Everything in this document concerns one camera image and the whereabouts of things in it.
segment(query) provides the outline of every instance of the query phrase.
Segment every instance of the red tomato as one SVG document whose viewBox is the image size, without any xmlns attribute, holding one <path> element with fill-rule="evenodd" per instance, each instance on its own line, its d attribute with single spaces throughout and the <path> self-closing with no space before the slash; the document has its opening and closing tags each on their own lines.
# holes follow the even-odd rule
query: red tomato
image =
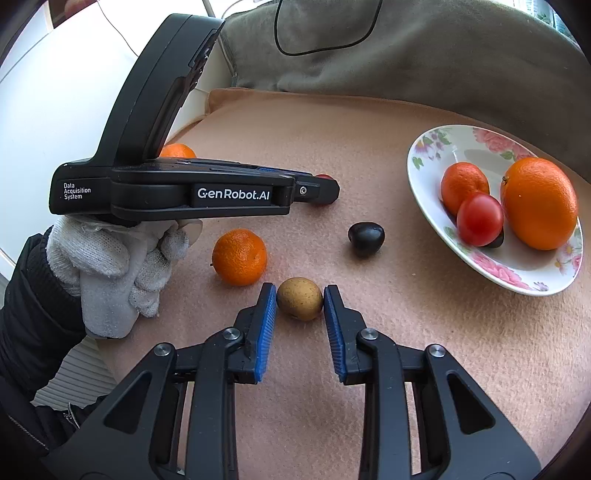
<svg viewBox="0 0 591 480">
<path fill-rule="evenodd" d="M 484 247 L 501 233 L 503 208 L 494 197 L 476 192 L 462 202 L 457 213 L 457 233 L 463 242 Z"/>
</svg>

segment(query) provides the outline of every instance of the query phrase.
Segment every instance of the black jacket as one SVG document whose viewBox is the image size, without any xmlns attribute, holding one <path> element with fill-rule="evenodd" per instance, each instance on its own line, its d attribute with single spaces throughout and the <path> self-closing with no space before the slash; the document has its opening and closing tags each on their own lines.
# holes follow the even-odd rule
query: black jacket
<svg viewBox="0 0 591 480">
<path fill-rule="evenodd" d="M 85 337 L 80 299 L 62 288 L 47 263 L 48 235 L 35 235 L 25 244 L 0 310 L 0 455 L 23 456 L 29 463 L 23 468 L 33 466 L 27 458 L 63 444 L 93 410 L 78 408 L 75 419 L 71 411 L 30 403 Z"/>
</svg>

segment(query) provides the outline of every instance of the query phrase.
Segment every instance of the white floral plate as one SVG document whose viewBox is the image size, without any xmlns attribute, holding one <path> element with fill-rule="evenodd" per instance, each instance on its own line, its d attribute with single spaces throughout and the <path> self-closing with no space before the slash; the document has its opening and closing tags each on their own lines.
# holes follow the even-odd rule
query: white floral plate
<svg viewBox="0 0 591 480">
<path fill-rule="evenodd" d="M 408 152 L 411 190 L 424 216 L 458 256 L 489 280 L 509 290 L 532 296 L 558 293 L 579 273 L 583 258 L 581 224 L 557 250 L 542 252 L 522 243 L 505 221 L 505 241 L 496 249 L 464 244 L 441 202 L 440 183 L 452 164 L 468 161 L 486 175 L 491 195 L 500 200 L 503 175 L 516 160 L 535 157 L 527 148 L 485 128 L 445 125 L 418 137 Z"/>
</svg>

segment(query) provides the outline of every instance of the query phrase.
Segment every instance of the black fruit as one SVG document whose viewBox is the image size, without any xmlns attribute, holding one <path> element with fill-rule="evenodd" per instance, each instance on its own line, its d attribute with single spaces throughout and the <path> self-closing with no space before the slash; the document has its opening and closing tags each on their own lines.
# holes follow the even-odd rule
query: black fruit
<svg viewBox="0 0 591 480">
<path fill-rule="evenodd" d="M 370 257 L 384 243 L 386 234 L 381 225 L 373 222 L 359 222 L 349 228 L 349 240 L 358 257 Z"/>
<path fill-rule="evenodd" d="M 505 232 L 503 229 L 501 229 L 501 233 L 499 233 L 499 235 L 497 235 L 497 237 L 488 245 L 485 245 L 485 248 L 499 248 L 502 244 L 503 241 L 505 240 Z"/>
</svg>

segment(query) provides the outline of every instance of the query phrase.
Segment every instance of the tangerine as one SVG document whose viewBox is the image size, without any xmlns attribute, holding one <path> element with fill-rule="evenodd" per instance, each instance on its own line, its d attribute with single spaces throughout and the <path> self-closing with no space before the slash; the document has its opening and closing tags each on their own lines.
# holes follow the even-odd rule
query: tangerine
<svg viewBox="0 0 591 480">
<path fill-rule="evenodd" d="M 447 168 L 441 180 L 441 199 L 449 213 L 457 215 L 460 206 L 475 192 L 491 192 L 486 175 L 473 163 L 461 161 Z"/>
<path fill-rule="evenodd" d="M 226 283 L 237 287 L 251 285 L 267 267 L 267 248 L 250 230 L 230 230 L 213 247 L 212 265 Z"/>
<path fill-rule="evenodd" d="M 185 144 L 171 143 L 163 147 L 160 157 L 197 158 L 197 155 Z"/>
<path fill-rule="evenodd" d="M 501 182 L 501 203 L 512 230 L 531 248 L 558 248 L 577 225 L 573 184 L 544 158 L 523 158 L 509 167 Z"/>
</svg>

